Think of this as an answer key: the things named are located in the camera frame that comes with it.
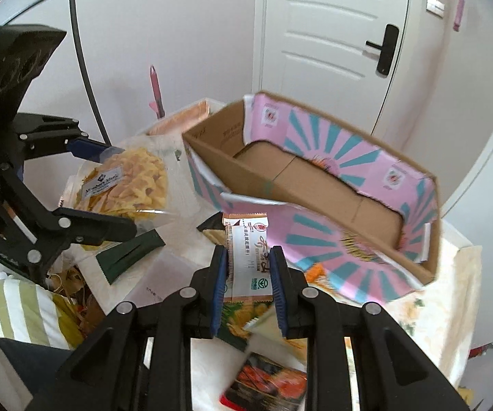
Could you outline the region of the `yellow noodle snack bag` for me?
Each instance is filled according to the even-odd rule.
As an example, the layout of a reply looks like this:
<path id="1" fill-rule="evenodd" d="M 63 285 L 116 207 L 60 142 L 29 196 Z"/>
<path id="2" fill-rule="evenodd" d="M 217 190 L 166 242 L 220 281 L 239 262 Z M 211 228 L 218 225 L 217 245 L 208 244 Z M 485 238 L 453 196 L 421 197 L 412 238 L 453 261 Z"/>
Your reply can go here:
<path id="1" fill-rule="evenodd" d="M 135 237 L 124 242 L 106 239 L 82 246 L 93 255 L 113 283 L 133 264 L 164 247 L 158 228 L 177 218 L 176 197 L 180 151 L 169 137 L 135 136 L 104 150 L 98 162 L 84 163 L 70 177 L 61 206 L 134 222 Z"/>

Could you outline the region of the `frosted white snack packet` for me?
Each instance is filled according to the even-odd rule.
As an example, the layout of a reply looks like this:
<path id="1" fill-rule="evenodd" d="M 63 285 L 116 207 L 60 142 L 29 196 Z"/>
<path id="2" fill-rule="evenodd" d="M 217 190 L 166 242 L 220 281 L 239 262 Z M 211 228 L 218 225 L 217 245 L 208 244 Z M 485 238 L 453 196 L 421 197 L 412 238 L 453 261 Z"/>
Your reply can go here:
<path id="1" fill-rule="evenodd" d="M 161 250 L 125 301 L 137 308 L 162 302 L 174 292 L 188 287 L 197 268 L 195 263 L 170 250 Z"/>

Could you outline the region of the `red black jerky packet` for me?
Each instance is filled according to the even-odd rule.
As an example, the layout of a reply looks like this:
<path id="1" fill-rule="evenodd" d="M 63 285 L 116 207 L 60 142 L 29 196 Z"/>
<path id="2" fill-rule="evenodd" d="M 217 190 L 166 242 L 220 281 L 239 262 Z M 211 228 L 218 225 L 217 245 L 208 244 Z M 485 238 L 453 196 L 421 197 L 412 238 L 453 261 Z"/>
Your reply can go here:
<path id="1" fill-rule="evenodd" d="M 307 374 L 256 352 L 249 353 L 219 403 L 231 410 L 296 411 L 306 394 Z"/>

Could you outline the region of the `small white candy bar packet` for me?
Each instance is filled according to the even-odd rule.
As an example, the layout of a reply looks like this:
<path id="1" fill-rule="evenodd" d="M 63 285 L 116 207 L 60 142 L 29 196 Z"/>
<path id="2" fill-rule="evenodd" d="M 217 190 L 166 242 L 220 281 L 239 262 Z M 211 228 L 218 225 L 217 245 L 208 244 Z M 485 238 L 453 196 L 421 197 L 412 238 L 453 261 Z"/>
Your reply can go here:
<path id="1" fill-rule="evenodd" d="M 269 219 L 265 213 L 224 213 L 229 274 L 225 301 L 272 301 Z"/>

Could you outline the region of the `chiffon cake packet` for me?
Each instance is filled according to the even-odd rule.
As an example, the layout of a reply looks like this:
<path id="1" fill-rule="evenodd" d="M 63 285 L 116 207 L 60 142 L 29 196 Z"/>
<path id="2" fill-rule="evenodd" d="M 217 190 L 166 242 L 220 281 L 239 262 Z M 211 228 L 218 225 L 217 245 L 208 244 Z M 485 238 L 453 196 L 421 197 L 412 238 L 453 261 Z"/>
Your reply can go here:
<path id="1" fill-rule="evenodd" d="M 279 343 L 297 361 L 306 365 L 308 358 L 308 340 L 307 339 L 287 339 L 283 336 L 277 320 L 276 309 L 271 305 L 261 316 L 254 317 L 248 321 L 243 330 L 251 335 L 259 335 L 274 343 Z"/>

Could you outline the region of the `floral tablecloth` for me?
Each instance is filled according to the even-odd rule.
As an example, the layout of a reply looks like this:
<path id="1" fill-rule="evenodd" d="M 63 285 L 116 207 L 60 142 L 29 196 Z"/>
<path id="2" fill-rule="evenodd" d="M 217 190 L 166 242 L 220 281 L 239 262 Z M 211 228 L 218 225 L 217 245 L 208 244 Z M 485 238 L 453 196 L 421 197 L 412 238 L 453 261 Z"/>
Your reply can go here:
<path id="1" fill-rule="evenodd" d="M 263 296 L 282 335 L 308 343 L 308 410 L 462 410 L 444 374 L 386 311 L 431 283 L 440 256 L 436 177 L 381 141 L 259 92 L 185 132 L 198 195 L 243 234 L 188 287 L 119 304 L 62 366 L 57 410 L 189 410 L 190 343 L 210 339 L 226 300 L 257 288 L 237 250 L 260 252 Z"/>

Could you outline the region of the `striped pillow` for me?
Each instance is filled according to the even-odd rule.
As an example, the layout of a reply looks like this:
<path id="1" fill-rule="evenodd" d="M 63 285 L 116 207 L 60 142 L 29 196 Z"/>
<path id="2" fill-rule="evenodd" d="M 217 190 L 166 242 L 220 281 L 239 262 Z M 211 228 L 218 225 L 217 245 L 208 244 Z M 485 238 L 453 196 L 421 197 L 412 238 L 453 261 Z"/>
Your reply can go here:
<path id="1" fill-rule="evenodd" d="M 0 338 L 73 350 L 84 340 L 74 304 L 14 276 L 0 279 Z"/>

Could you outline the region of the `black gold snack packet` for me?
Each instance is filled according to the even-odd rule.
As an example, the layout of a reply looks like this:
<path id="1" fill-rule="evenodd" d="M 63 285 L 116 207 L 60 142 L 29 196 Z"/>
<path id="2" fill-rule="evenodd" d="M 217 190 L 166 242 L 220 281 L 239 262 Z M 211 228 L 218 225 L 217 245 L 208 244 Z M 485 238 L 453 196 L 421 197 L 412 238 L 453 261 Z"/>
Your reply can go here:
<path id="1" fill-rule="evenodd" d="M 223 213 L 217 212 L 203 221 L 201 225 L 198 225 L 197 230 L 215 245 L 224 246 L 226 244 L 226 228 L 222 218 Z"/>

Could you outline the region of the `pink cardboard box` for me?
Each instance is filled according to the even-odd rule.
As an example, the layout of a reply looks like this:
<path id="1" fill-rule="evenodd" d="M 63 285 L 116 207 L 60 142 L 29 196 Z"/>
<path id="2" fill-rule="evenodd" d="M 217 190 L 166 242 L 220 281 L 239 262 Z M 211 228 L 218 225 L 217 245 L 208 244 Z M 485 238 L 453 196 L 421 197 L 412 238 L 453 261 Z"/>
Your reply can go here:
<path id="1" fill-rule="evenodd" d="M 266 213 L 269 243 L 337 294 L 386 303 L 434 280 L 437 179 L 384 142 L 264 91 L 182 138 L 197 193 L 221 212 Z"/>

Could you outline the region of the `white door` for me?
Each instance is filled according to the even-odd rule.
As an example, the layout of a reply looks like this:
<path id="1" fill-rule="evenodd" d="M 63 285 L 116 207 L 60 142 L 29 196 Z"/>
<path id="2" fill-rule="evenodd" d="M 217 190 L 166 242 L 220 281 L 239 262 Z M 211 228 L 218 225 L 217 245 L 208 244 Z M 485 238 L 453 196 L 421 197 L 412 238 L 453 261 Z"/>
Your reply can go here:
<path id="1" fill-rule="evenodd" d="M 373 132 L 392 81 L 377 72 L 388 24 L 403 33 L 409 0 L 265 0 L 263 90 Z"/>

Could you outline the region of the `wall light switch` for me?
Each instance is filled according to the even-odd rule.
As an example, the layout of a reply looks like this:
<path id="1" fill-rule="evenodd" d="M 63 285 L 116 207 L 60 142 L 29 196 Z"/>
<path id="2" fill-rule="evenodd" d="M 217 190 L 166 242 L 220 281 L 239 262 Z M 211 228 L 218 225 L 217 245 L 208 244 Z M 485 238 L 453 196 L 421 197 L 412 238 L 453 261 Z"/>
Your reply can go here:
<path id="1" fill-rule="evenodd" d="M 443 18 L 445 5 L 440 0 L 427 0 L 426 11 L 439 18 Z"/>

